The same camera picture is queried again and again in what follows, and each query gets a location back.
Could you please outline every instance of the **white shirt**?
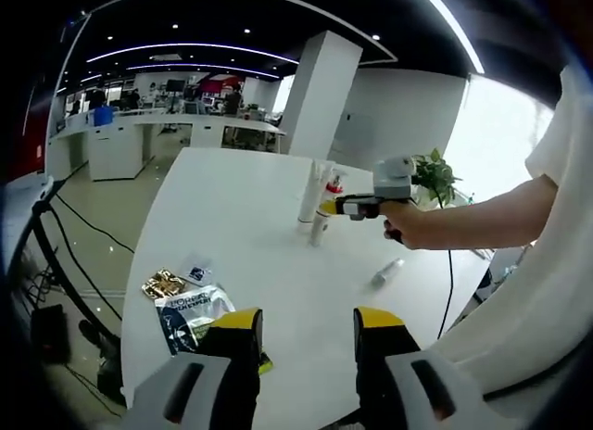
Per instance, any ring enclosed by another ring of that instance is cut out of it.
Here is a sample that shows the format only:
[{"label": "white shirt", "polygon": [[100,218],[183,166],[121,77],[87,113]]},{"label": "white shirt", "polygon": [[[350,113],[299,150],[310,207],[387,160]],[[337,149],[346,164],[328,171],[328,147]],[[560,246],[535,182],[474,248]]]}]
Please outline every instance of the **white shirt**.
[{"label": "white shirt", "polygon": [[580,71],[567,68],[561,81],[554,118],[525,162],[558,185],[548,222],[500,289],[433,345],[484,393],[548,369],[593,323],[593,96]]},{"label": "white shirt", "polygon": [[157,89],[150,89],[148,94],[145,96],[146,103],[154,103],[157,99],[158,90]]}]

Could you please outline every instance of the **small bottle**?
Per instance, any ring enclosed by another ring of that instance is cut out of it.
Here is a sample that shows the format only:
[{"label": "small bottle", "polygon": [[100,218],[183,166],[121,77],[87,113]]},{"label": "small bottle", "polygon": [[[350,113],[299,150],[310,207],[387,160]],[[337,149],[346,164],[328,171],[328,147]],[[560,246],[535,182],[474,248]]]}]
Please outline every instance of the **small bottle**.
[{"label": "small bottle", "polygon": [[382,270],[378,271],[371,279],[374,288],[381,288],[387,282],[391,282],[404,265],[404,259],[395,259],[387,263]]},{"label": "small bottle", "polygon": [[[342,180],[346,175],[345,172],[340,170],[334,171],[334,176],[325,185],[325,190],[322,194],[321,203],[327,200],[333,200],[340,194],[344,192],[344,187],[342,187]],[[323,233],[327,231],[328,221],[331,217],[331,214],[325,212],[321,206],[317,207],[315,210],[315,217],[313,218],[313,227],[311,228],[311,236],[309,238],[309,243],[312,246],[318,247],[322,242]]]},{"label": "small bottle", "polygon": [[324,188],[330,180],[334,163],[326,164],[313,161],[309,171],[309,179],[305,187],[305,194],[301,202],[297,218],[297,229],[300,232],[308,233],[315,218],[315,209],[320,205]]}]

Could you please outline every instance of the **human arm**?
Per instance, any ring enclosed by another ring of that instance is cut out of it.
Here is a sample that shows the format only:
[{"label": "human arm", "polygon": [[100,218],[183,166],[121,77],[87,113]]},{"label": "human arm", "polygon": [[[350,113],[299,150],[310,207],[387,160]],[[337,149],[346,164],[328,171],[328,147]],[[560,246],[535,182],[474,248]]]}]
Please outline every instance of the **human arm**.
[{"label": "human arm", "polygon": [[517,247],[539,237],[557,189],[542,175],[484,203],[421,211],[412,204],[385,202],[381,213],[387,231],[401,231],[411,249]]}]

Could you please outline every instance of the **hand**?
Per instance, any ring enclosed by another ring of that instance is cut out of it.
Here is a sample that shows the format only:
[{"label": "hand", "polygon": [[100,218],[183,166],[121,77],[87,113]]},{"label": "hand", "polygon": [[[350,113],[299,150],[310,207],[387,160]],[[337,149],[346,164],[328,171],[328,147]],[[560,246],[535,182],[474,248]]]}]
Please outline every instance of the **hand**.
[{"label": "hand", "polygon": [[399,203],[386,201],[379,207],[382,215],[387,217],[384,222],[384,237],[391,239],[390,232],[399,231],[402,243],[410,248],[417,249],[415,238],[419,234],[423,212],[413,203]]}]

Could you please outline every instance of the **office desk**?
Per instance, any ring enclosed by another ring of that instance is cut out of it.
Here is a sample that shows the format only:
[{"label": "office desk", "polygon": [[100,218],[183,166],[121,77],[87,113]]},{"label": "office desk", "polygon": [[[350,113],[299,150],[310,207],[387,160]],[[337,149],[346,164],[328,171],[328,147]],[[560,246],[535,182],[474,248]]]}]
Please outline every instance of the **office desk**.
[{"label": "office desk", "polygon": [[264,121],[244,120],[242,118],[231,117],[203,116],[203,119],[196,123],[192,129],[192,139],[190,141],[190,146],[209,146],[209,142],[213,141],[218,144],[218,147],[220,147],[222,144],[224,129],[227,127],[264,132],[266,134],[266,143],[268,141],[268,135],[273,133],[276,135],[276,153],[280,153],[280,139],[286,135],[285,132]]},{"label": "office desk", "polygon": [[[253,428],[320,428],[359,406],[352,310],[393,311],[421,347],[432,344],[448,299],[446,251],[410,251],[383,238],[383,220],[329,221],[320,247],[299,234],[297,215],[309,158],[185,148],[148,213],[123,307],[124,396],[169,358],[154,302],[140,287],[162,267],[173,272],[196,253],[212,259],[214,280],[238,309],[263,308],[263,346],[274,368],[261,376]],[[346,193],[370,192],[368,171],[347,172]],[[374,274],[402,258],[379,291]],[[455,290],[447,327],[479,285],[488,262],[452,253]]]},{"label": "office desk", "polygon": [[163,113],[162,108],[116,112],[112,124],[100,127],[89,125],[92,114],[75,117],[74,122],[67,119],[66,128],[49,139],[48,173],[56,180],[68,178],[87,161],[93,180],[135,178],[154,156],[154,139],[164,124],[190,124],[191,147],[221,147],[224,128],[234,127],[275,134],[280,152],[280,137],[285,135],[263,121],[169,114]]}]

